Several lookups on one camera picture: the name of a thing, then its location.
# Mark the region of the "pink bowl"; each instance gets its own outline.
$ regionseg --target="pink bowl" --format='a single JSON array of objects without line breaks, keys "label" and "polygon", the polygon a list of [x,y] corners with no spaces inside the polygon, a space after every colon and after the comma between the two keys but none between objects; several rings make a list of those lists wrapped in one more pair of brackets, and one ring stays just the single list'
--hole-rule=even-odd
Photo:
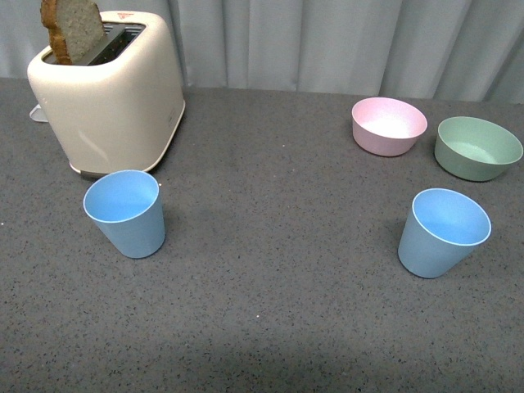
[{"label": "pink bowl", "polygon": [[351,114],[353,138],[364,150],[379,156],[404,154],[427,129],[421,111],[393,98],[366,98],[353,106]]}]

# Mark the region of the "toaster logo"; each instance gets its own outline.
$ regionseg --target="toaster logo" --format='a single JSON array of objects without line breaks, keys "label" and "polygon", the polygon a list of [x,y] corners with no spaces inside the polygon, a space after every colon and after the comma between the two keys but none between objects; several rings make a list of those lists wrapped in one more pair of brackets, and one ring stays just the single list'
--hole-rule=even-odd
[{"label": "toaster logo", "polygon": [[127,17],[130,17],[130,16],[133,16],[134,15],[134,12],[117,12],[116,15],[118,15],[118,17],[123,20]]}]

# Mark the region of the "toaster slot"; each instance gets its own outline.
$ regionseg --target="toaster slot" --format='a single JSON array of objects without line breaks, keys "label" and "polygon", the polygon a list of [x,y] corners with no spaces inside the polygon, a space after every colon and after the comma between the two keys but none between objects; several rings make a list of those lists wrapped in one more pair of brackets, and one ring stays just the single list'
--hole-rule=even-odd
[{"label": "toaster slot", "polygon": [[[75,66],[99,66],[116,59],[124,49],[145,29],[144,25],[104,23],[106,35]],[[58,64],[52,52],[43,61]]]}]

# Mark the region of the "green bowl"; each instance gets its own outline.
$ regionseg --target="green bowl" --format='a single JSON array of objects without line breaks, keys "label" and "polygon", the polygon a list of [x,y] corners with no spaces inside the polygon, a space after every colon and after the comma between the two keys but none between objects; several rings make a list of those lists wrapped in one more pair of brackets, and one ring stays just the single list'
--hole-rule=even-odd
[{"label": "green bowl", "polygon": [[522,158],[522,144],[507,129],[474,117],[451,117],[439,124],[435,158],[459,178],[485,182]]}]

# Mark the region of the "bowl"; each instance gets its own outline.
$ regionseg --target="bowl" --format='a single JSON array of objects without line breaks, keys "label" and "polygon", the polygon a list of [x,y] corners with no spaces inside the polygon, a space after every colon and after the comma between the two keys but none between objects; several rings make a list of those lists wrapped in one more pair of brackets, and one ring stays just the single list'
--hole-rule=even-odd
[{"label": "bowl", "polygon": [[386,97],[359,101],[351,111],[353,138],[379,156],[400,156],[426,131],[426,116],[414,106]]},{"label": "bowl", "polygon": [[439,124],[435,158],[459,178],[485,182],[522,158],[522,144],[507,129],[475,117],[451,117]]}]

